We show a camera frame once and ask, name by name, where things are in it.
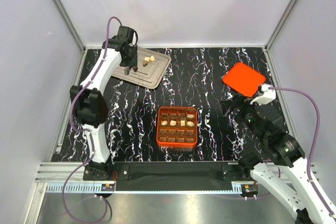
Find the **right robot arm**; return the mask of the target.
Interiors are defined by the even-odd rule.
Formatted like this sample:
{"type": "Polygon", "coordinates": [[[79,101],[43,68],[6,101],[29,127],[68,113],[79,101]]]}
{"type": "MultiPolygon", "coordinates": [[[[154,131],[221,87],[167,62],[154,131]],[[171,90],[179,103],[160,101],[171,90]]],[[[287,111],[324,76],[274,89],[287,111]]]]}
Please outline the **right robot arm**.
{"type": "Polygon", "coordinates": [[[262,151],[239,159],[239,176],[263,185],[296,223],[335,223],[335,204],[322,191],[299,142],[283,130],[277,110],[240,96],[220,104],[225,116],[252,132],[262,151]]]}

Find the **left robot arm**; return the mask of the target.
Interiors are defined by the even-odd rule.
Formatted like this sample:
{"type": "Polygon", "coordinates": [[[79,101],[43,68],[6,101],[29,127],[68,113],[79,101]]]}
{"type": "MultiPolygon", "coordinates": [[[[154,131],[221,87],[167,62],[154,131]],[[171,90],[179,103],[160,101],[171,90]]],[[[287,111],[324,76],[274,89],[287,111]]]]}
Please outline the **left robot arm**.
{"type": "Polygon", "coordinates": [[[117,67],[124,68],[124,76],[138,70],[138,34],[127,26],[120,26],[118,33],[103,43],[98,62],[78,86],[70,88],[71,111],[89,142],[89,160],[85,162],[89,172],[95,172],[103,180],[113,175],[110,152],[107,147],[104,123],[108,106],[103,92],[117,67]]]}

